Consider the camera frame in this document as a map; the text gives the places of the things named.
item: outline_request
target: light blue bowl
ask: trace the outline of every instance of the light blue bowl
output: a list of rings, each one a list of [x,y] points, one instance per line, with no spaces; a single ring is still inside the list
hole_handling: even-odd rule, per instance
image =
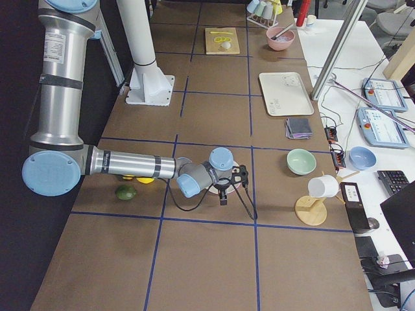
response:
[[[294,149],[287,155],[287,165],[291,172],[297,175],[307,175],[316,168],[317,161],[311,152]]]
[[[358,170],[366,170],[376,164],[376,156],[365,147],[353,147],[349,151],[350,163]]]

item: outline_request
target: green bowl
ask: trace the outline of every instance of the green bowl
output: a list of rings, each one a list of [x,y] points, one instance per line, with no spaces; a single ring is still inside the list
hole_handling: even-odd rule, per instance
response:
[[[291,150],[287,155],[290,170],[297,175],[307,175],[317,166],[317,161],[311,152],[304,149]]]

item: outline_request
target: pink bowl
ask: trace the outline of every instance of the pink bowl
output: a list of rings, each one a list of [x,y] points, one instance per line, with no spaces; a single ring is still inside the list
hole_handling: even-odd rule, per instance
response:
[[[287,47],[291,45],[294,41],[296,35],[291,31],[288,30],[276,40],[272,40],[271,38],[275,36],[277,33],[281,32],[284,27],[271,27],[267,30],[267,41],[268,45],[271,49],[275,51],[282,51],[285,50]]]

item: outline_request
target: white sticker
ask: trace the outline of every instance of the white sticker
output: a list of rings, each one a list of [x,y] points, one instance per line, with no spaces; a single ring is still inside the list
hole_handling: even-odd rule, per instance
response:
[[[346,196],[349,202],[359,202],[359,195],[357,194],[355,186],[345,185],[344,190],[346,190]]]
[[[43,51],[43,61],[64,63],[65,44],[66,36],[64,34],[54,34],[53,32],[46,32],[45,48]]]

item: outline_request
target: keyboard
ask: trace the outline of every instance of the keyboard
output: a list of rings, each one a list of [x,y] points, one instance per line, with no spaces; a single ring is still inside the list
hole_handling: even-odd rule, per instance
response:
[[[409,184],[401,170],[378,170],[377,175],[391,196]]]

